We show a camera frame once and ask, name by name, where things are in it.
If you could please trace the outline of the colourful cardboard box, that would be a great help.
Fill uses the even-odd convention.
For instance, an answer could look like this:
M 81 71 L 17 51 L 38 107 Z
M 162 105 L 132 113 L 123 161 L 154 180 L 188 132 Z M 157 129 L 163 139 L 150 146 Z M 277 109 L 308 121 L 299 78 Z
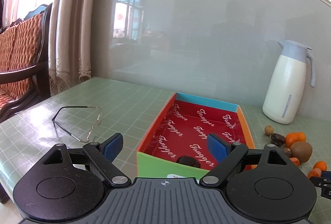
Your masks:
M 211 133 L 228 143 L 239 142 L 248 148 L 255 146 L 239 105 L 174 93 L 137 149 L 137 175 L 200 179 L 218 164 L 207 148 L 207 136 Z M 201 167 L 176 163 L 183 155 L 195 158 Z

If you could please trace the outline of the dark round brown fruit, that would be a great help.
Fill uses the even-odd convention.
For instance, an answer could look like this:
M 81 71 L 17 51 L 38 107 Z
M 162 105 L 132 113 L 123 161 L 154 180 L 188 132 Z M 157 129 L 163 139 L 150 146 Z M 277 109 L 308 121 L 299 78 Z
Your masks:
M 290 148 L 282 147 L 281 150 L 288 158 L 292 157 L 292 150 Z

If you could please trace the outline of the beige curtain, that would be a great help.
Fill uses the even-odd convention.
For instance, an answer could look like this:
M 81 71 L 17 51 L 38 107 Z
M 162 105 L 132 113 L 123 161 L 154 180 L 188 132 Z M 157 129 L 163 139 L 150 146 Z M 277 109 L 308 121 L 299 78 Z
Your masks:
M 48 69 L 51 95 L 91 78 L 93 0 L 5 0 L 2 22 L 8 26 L 41 4 L 51 4 Z

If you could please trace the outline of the white thermos jug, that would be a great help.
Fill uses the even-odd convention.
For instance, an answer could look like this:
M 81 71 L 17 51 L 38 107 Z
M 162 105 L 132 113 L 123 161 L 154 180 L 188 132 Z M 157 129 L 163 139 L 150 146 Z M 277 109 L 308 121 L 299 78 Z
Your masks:
M 311 48 L 295 41 L 278 43 L 282 48 L 263 103 L 263 113 L 271 120 L 290 124 L 299 108 L 305 89 L 307 60 L 310 61 L 310 86 L 315 87 L 317 72 Z

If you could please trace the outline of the dark wrinkled passion fruit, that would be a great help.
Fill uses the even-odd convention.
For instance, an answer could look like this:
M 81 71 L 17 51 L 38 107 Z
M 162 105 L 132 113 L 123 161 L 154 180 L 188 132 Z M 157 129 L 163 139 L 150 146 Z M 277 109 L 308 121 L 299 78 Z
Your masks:
M 190 167 L 195 167 L 195 168 L 200 168 L 201 167 L 198 160 L 196 160 L 195 158 L 193 158 L 191 156 L 186 156 L 186 155 L 183 155 L 183 156 L 179 157 L 176 160 L 176 163 L 179 163 L 181 165 L 190 166 Z

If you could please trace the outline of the wooden sofa with orange cushions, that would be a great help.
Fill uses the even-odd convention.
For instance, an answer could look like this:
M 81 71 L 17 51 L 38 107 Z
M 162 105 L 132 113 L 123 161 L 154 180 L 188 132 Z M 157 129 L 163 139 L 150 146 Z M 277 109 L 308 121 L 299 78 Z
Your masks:
M 40 5 L 1 32 L 1 122 L 50 97 L 52 5 Z

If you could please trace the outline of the brown kiwi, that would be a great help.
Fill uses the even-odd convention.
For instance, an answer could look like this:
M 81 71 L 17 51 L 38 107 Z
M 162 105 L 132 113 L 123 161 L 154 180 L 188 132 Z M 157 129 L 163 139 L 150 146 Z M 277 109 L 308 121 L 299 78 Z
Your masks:
M 297 158 L 300 163 L 306 163 L 313 153 L 313 148 L 308 142 L 298 141 L 291 146 L 291 151 L 292 157 Z

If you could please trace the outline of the small reddish fruit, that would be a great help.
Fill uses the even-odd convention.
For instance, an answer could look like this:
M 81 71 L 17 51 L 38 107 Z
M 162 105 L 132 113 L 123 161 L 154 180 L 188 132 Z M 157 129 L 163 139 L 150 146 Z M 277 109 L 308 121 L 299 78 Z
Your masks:
M 298 158 L 296 157 L 291 157 L 290 160 L 296 165 L 299 166 L 300 165 L 300 161 Z

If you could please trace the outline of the dark red date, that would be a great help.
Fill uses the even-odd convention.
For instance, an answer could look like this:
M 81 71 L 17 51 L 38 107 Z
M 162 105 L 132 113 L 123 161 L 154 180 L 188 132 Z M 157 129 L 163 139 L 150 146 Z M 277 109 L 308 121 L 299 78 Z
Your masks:
M 273 133 L 270 136 L 270 141 L 272 144 L 276 145 L 277 147 L 281 147 L 285 144 L 285 137 L 278 133 Z

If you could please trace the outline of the orange mandarin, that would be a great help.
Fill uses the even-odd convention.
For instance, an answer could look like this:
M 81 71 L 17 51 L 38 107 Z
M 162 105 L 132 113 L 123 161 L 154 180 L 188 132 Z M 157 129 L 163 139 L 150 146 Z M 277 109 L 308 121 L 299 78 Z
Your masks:
M 306 141 L 306 135 L 303 132 L 297 132 L 298 141 L 305 142 Z
M 298 142 L 300 137 L 298 133 L 289 133 L 285 137 L 285 146 L 290 148 L 295 142 Z
M 321 177 L 322 172 L 326 171 L 328 168 L 327 164 L 325 161 L 318 161 L 315 163 L 315 165 L 313 166 L 313 169 L 309 172 L 308 174 L 308 178 L 310 179 L 311 177 Z

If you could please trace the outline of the thin-framed eyeglasses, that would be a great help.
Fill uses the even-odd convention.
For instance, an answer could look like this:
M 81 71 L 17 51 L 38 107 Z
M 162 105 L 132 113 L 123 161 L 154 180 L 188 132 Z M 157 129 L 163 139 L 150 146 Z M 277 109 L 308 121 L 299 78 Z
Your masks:
M 63 131 L 74 140 L 91 142 L 93 131 L 100 126 L 103 109 L 93 105 L 66 105 L 60 107 L 51 122 L 56 130 Z

